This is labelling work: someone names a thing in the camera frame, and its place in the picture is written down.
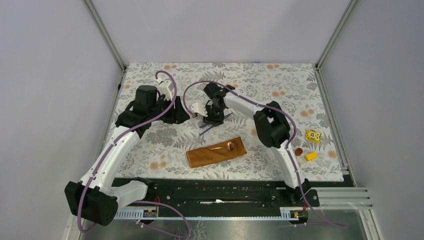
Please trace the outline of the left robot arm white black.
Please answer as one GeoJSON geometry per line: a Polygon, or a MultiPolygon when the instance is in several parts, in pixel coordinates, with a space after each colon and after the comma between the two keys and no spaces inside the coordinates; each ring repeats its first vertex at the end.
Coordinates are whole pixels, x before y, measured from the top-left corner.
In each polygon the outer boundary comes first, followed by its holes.
{"type": "Polygon", "coordinates": [[[113,187],[120,166],[131,149],[152,125],[162,121],[181,124],[189,119],[180,96],[168,94],[152,85],[141,85],[125,110],[117,117],[112,136],[93,166],[78,181],[70,181],[64,193],[73,215],[97,225],[107,226],[118,210],[136,201],[152,204],[156,198],[154,183],[135,177],[113,187]]]}

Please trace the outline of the left aluminium frame post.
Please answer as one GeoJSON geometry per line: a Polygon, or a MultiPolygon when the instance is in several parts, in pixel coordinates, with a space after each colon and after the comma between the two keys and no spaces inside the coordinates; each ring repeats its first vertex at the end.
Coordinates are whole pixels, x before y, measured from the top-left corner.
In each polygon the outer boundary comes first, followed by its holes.
{"type": "Polygon", "coordinates": [[[104,43],[106,44],[106,47],[108,48],[118,68],[122,72],[125,72],[127,70],[127,64],[124,62],[121,54],[119,53],[109,31],[107,30],[106,25],[104,24],[99,12],[97,11],[97,8],[94,2],[92,0],[82,0],[82,2],[85,5],[90,17],[93,20],[93,23],[95,24],[97,30],[99,31],[100,36],[102,37],[104,43]]]}

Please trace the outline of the brown wooden spoon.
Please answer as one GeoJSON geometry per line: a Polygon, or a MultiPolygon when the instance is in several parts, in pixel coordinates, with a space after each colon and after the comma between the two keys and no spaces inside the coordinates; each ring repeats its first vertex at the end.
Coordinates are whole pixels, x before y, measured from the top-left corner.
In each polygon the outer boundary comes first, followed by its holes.
{"type": "Polygon", "coordinates": [[[235,140],[228,141],[225,146],[212,147],[210,150],[226,149],[227,151],[233,151],[237,148],[237,142],[235,140]]]}

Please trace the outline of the yellow cube block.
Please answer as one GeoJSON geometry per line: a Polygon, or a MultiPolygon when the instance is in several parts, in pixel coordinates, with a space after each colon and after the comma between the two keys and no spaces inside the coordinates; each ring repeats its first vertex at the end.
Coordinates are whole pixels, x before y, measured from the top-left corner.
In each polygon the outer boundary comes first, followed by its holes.
{"type": "Polygon", "coordinates": [[[317,152],[311,152],[311,153],[308,153],[304,156],[304,159],[305,159],[306,162],[310,162],[310,161],[315,160],[317,158],[318,158],[317,152]]]}

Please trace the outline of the orange cloth napkin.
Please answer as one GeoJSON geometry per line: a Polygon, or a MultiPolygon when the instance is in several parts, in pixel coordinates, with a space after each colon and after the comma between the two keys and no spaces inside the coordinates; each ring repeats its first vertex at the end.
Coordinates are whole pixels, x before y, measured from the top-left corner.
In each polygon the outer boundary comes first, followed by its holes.
{"type": "Polygon", "coordinates": [[[187,160],[191,168],[198,168],[207,165],[217,164],[227,160],[232,160],[241,157],[247,153],[241,137],[236,137],[225,142],[215,145],[200,147],[186,152],[187,160]],[[237,147],[235,150],[228,151],[226,149],[210,150],[214,147],[223,147],[229,141],[236,141],[237,147]]]}

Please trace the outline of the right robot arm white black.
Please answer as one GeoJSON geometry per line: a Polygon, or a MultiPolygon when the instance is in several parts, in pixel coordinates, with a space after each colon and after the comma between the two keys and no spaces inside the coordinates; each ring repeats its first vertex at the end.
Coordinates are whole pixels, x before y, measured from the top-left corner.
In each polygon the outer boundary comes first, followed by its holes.
{"type": "Polygon", "coordinates": [[[209,98],[200,114],[205,124],[224,123],[224,110],[233,109],[253,119],[260,142],[270,148],[284,176],[287,201],[293,206],[307,199],[309,181],[302,177],[291,145],[296,131],[293,119],[285,114],[276,101],[258,103],[234,91],[234,87],[208,81],[203,91],[209,98]]]}

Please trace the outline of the aluminium frame post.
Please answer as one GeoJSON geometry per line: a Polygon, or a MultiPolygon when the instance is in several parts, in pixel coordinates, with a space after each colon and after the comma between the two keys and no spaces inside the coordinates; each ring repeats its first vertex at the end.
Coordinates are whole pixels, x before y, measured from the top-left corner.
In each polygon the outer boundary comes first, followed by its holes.
{"type": "Polygon", "coordinates": [[[358,2],[359,2],[359,0],[350,0],[349,1],[348,5],[347,5],[346,9],[344,10],[340,20],[338,21],[333,33],[331,34],[329,41],[325,45],[325,48],[324,48],[322,54],[320,55],[320,57],[318,58],[318,61],[315,64],[315,67],[317,69],[320,69],[324,65],[328,55],[330,54],[334,44],[336,43],[340,33],[342,32],[345,24],[347,23],[350,15],[354,11],[358,2]]]}
{"type": "Polygon", "coordinates": [[[106,44],[106,47],[108,48],[118,68],[122,72],[125,72],[127,70],[127,64],[124,62],[121,54],[119,53],[109,31],[107,30],[106,25],[104,24],[99,12],[97,11],[97,8],[94,2],[92,0],[82,0],[82,2],[85,5],[90,17],[93,20],[93,23],[95,24],[97,30],[99,31],[100,36],[102,37],[104,43],[106,44]]]}

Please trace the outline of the yellow numbered die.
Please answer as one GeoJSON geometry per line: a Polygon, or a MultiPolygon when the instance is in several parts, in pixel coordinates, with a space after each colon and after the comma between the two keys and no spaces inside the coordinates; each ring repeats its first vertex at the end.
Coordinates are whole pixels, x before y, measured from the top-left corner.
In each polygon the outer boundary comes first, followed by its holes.
{"type": "Polygon", "coordinates": [[[309,129],[305,132],[305,139],[311,142],[320,143],[321,137],[322,133],[313,129],[309,129]]]}

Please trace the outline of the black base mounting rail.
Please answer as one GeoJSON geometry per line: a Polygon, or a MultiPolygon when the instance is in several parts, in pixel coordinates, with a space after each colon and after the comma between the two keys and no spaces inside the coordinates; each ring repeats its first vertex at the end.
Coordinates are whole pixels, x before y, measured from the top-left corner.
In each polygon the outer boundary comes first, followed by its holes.
{"type": "Polygon", "coordinates": [[[148,201],[159,201],[177,209],[186,218],[279,217],[281,208],[302,211],[307,204],[319,207],[318,193],[309,183],[305,197],[283,181],[204,180],[153,178],[154,193],[148,201]]]}

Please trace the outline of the dark teal chopstick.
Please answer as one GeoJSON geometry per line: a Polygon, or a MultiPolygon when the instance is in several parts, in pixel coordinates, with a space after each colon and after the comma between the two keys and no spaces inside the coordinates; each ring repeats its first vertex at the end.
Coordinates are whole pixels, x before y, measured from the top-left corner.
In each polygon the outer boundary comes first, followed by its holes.
{"type": "MultiPolygon", "coordinates": [[[[224,120],[226,120],[226,119],[227,119],[227,118],[229,118],[232,114],[233,114],[233,113],[232,113],[232,112],[230,112],[229,114],[225,115],[225,116],[223,117],[223,119],[224,119],[224,120]]],[[[216,127],[216,126],[218,126],[218,125],[220,125],[220,124],[219,124],[219,123],[204,123],[204,122],[200,122],[200,123],[198,124],[198,127],[199,127],[200,129],[203,129],[203,128],[206,128],[206,127],[216,127]]]]}
{"type": "Polygon", "coordinates": [[[216,127],[217,125],[215,124],[203,124],[201,125],[200,128],[200,133],[199,136],[203,136],[205,133],[207,133],[208,131],[210,131],[211,129],[213,129],[214,127],[216,127]]]}

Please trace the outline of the right aluminium frame post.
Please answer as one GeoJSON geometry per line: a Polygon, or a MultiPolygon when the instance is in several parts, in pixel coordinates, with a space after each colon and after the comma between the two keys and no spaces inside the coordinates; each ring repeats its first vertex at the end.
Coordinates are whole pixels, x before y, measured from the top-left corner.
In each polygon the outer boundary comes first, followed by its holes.
{"type": "Polygon", "coordinates": [[[333,33],[331,34],[329,41],[325,45],[325,48],[324,48],[322,54],[320,55],[320,57],[318,58],[318,61],[315,64],[315,67],[317,69],[320,69],[324,65],[328,55],[330,54],[334,44],[336,43],[340,33],[342,32],[345,24],[347,23],[350,15],[354,11],[358,2],[359,2],[359,0],[350,0],[349,1],[348,5],[347,5],[346,9],[344,10],[340,20],[338,21],[333,33]]]}

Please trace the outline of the floral patterned table mat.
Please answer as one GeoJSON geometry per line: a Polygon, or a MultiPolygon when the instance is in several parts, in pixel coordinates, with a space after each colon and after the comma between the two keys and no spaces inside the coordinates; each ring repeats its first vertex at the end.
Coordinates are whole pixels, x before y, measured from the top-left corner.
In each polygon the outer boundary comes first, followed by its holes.
{"type": "MultiPolygon", "coordinates": [[[[312,64],[307,63],[131,63],[121,86],[114,115],[124,111],[135,98],[140,85],[155,85],[155,73],[166,71],[177,84],[177,93],[186,103],[206,103],[203,89],[207,81],[231,85],[235,91],[255,102],[276,101],[296,124],[292,141],[303,153],[296,157],[303,176],[309,181],[341,182],[343,173],[331,125],[325,111],[312,64]],[[320,143],[306,140],[307,130],[322,133],[320,143]],[[305,155],[318,157],[306,162],[305,155]]],[[[201,117],[182,124],[156,121],[132,148],[120,166],[121,178],[172,178],[220,180],[282,180],[279,164],[270,148],[260,140],[254,121],[232,109],[233,113],[199,136],[201,117]],[[241,137],[247,153],[232,160],[191,168],[186,152],[241,137]]]]}

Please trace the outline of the brown round block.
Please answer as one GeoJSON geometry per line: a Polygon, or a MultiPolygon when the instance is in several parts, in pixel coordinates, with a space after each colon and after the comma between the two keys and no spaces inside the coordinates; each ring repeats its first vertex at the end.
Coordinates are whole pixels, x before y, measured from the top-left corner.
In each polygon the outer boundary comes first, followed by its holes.
{"type": "Polygon", "coordinates": [[[294,151],[294,154],[295,154],[296,156],[301,156],[301,155],[302,155],[302,153],[303,153],[303,149],[302,149],[302,148],[297,148],[297,149],[294,151]]]}

